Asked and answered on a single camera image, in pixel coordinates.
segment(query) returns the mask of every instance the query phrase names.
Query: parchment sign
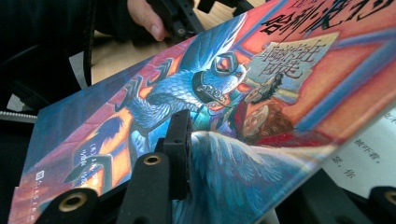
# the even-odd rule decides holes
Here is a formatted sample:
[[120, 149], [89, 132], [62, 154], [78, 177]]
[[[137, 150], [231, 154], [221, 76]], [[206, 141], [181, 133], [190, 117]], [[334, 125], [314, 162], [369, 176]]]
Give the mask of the parchment sign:
[[338, 33], [332, 33], [301, 41], [271, 42], [261, 53], [253, 57], [248, 65], [247, 76], [253, 83], [260, 85], [282, 73], [282, 84], [275, 97], [288, 104], [294, 104], [301, 85], [337, 36]]

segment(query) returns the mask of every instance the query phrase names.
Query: finger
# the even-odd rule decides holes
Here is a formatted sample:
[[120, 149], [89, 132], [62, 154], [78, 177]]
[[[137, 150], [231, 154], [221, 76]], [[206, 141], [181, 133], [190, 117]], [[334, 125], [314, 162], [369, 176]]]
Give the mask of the finger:
[[128, 0], [127, 6], [134, 22], [145, 27], [156, 40], [162, 41], [165, 38], [166, 30], [163, 21], [146, 0]]

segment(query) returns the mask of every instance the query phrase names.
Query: illustrated book cover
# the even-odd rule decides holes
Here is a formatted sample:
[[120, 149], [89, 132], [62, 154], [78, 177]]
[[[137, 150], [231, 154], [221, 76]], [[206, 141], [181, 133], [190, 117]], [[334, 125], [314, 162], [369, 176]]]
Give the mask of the illustrated book cover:
[[254, 223], [396, 98], [393, 1], [270, 1], [41, 110], [9, 223], [99, 195], [191, 111], [174, 223]]

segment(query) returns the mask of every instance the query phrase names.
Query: black sleeve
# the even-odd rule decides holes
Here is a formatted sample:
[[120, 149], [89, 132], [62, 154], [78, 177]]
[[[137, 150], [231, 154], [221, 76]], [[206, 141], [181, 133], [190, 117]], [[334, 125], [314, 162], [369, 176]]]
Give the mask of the black sleeve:
[[95, 28], [105, 34], [127, 39], [143, 29], [130, 18], [126, 0], [2, 0], [0, 8], [3, 53], [84, 38], [90, 10], [96, 10]]

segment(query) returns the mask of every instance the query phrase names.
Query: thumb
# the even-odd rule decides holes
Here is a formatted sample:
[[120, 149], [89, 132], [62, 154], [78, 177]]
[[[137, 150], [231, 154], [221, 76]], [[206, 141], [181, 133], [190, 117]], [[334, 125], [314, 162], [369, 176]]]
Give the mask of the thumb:
[[145, 27], [158, 41], [165, 38], [166, 30], [163, 21], [146, 0], [128, 0], [127, 7], [132, 20], [136, 24]]

